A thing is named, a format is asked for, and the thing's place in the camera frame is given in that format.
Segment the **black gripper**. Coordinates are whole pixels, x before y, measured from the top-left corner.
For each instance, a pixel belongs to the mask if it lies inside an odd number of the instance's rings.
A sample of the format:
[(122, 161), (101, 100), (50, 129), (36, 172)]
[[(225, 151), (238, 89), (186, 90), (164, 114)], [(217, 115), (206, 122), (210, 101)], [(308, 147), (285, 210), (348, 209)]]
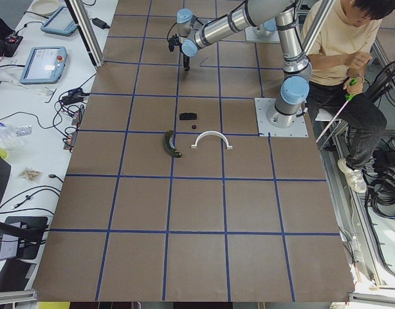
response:
[(179, 48), (179, 52), (183, 54), (183, 69), (190, 71), (190, 57), (193, 56), (192, 41), (175, 34), (167, 38), (167, 43), (170, 52), (174, 52), (175, 47)]

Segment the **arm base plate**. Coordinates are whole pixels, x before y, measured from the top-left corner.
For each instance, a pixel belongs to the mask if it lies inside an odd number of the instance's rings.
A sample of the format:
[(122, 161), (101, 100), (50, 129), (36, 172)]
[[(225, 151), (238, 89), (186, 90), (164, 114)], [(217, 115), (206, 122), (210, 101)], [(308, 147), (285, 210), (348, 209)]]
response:
[(275, 109), (275, 98), (255, 98), (260, 137), (307, 138), (308, 129), (299, 107), (294, 115), (282, 115)]
[(280, 39), (278, 31), (268, 31), (264, 28), (247, 27), (245, 29), (245, 36), (247, 42), (261, 42), (270, 44), (279, 44)]

